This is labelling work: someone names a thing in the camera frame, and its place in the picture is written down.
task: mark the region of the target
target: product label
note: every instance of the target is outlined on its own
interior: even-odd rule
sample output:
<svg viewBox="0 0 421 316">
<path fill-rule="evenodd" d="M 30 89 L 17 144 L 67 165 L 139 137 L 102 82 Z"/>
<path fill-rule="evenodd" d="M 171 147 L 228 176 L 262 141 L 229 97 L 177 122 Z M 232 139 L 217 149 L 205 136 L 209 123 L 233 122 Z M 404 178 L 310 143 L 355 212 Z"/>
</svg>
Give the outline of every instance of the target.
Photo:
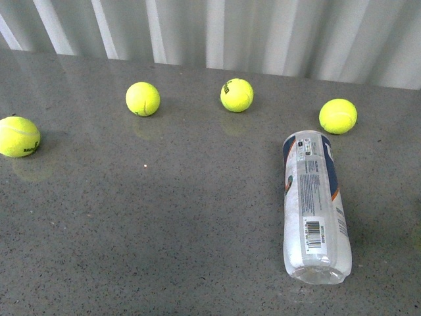
<svg viewBox="0 0 421 316">
<path fill-rule="evenodd" d="M 303 217 L 305 253 L 327 254 L 324 218 L 319 216 Z"/>
<path fill-rule="evenodd" d="M 320 156 L 319 138 L 302 138 L 297 141 L 297 180 L 300 228 L 305 255 L 327 254 L 325 218 L 331 204 L 328 177 L 324 158 Z"/>
</svg>

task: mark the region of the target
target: tennis ball logo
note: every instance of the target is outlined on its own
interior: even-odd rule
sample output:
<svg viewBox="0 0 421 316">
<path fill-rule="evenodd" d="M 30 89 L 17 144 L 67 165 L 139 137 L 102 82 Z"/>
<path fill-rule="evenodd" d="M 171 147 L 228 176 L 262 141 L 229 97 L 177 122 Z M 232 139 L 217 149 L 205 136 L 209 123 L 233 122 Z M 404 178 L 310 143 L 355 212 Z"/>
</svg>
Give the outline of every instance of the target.
<svg viewBox="0 0 421 316">
<path fill-rule="evenodd" d="M 24 153 L 31 153 L 35 151 L 37 148 L 38 148 L 38 142 L 35 142 L 35 145 L 33 146 L 33 148 L 24 148 Z"/>
<path fill-rule="evenodd" d="M 0 153 L 7 157 L 23 157 L 39 146 L 41 134 L 37 126 L 23 117 L 0 120 Z"/>
<path fill-rule="evenodd" d="M 243 112 L 253 102 L 254 92 L 250 83 L 234 78 L 227 81 L 221 89 L 221 102 L 231 112 Z"/>
</svg>

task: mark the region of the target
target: gray countertop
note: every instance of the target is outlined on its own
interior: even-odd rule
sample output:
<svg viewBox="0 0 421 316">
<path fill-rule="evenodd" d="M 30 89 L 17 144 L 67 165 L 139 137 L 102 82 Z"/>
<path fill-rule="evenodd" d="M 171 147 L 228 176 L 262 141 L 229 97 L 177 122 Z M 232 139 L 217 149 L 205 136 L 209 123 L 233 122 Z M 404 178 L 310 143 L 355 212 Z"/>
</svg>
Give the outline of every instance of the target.
<svg viewBox="0 0 421 316">
<path fill-rule="evenodd" d="M 244 78 L 244 113 L 219 101 Z M 127 88 L 161 93 L 151 117 Z M 328 136 L 353 270 L 316 286 L 284 269 L 282 143 L 322 131 L 342 97 L 357 125 Z M 0 51 L 0 117 L 32 120 L 31 156 L 0 157 L 0 315 L 420 315 L 421 93 Z"/>
</svg>

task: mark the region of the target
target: tennis ball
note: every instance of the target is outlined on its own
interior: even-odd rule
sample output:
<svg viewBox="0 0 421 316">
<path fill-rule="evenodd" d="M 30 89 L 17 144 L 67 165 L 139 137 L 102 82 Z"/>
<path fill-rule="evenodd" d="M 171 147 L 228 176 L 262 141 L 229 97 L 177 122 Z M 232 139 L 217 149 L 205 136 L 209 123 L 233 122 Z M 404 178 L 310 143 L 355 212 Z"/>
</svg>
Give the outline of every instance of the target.
<svg viewBox="0 0 421 316">
<path fill-rule="evenodd" d="M 23 157 L 33 153 L 41 141 L 37 126 L 23 117 L 0 120 L 0 153 L 8 157 Z"/>
<path fill-rule="evenodd" d="M 357 122 L 357 109 L 348 100 L 333 99 L 323 105 L 318 118 L 325 131 L 344 134 Z"/>
<path fill-rule="evenodd" d="M 126 103 L 131 112 L 148 117 L 157 111 L 161 98 L 156 87 L 147 82 L 137 82 L 128 88 Z"/>
<path fill-rule="evenodd" d="M 231 79 L 221 89 L 221 102 L 231 112 L 243 112 L 253 102 L 253 88 L 243 79 Z"/>
</svg>

